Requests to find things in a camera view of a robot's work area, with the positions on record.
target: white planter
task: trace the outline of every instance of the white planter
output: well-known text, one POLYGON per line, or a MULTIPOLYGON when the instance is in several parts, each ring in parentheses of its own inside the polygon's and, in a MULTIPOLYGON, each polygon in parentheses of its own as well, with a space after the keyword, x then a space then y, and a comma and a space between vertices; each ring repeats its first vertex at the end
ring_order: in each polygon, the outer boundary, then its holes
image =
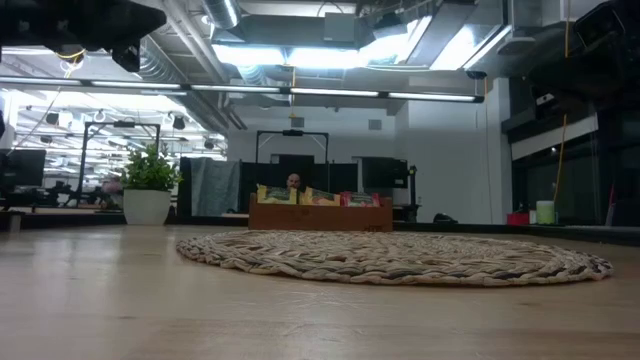
POLYGON ((124 190, 124 217, 129 225, 163 225, 170 205, 168 191, 124 190))

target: table surface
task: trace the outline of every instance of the table surface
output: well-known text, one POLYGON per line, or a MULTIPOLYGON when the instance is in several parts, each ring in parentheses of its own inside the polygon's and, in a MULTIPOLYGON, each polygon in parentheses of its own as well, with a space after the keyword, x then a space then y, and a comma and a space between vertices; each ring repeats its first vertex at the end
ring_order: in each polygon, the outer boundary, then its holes
POLYGON ((190 262, 214 227, 0 235, 0 359, 640 359, 640 249, 616 275, 519 288, 310 282, 190 262))

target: wooden crate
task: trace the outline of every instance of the wooden crate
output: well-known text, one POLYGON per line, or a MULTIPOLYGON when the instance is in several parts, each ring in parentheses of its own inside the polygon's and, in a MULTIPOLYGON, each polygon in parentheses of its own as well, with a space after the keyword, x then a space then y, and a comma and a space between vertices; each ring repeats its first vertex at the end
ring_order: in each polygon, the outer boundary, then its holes
POLYGON ((393 231, 393 204, 380 199, 380 207, 341 207, 258 204, 251 194, 250 230, 393 231))

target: yellow package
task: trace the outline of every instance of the yellow package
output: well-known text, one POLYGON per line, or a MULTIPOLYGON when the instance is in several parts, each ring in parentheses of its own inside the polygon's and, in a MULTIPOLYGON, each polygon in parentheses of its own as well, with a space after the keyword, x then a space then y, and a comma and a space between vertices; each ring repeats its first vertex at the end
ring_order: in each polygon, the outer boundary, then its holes
POLYGON ((300 205, 340 206, 340 195, 307 187, 300 196, 300 205))
POLYGON ((297 200, 296 189, 283 189, 271 186, 258 185, 259 204, 295 205, 297 200))

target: woven round rug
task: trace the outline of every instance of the woven round rug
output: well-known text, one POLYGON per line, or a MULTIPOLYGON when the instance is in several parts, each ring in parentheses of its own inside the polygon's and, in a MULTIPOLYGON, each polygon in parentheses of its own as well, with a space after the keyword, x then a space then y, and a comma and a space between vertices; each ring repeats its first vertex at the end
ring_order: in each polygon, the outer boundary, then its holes
POLYGON ((426 233, 239 231, 181 240, 198 262, 344 283, 507 286, 601 280, 597 256, 531 242, 426 233))

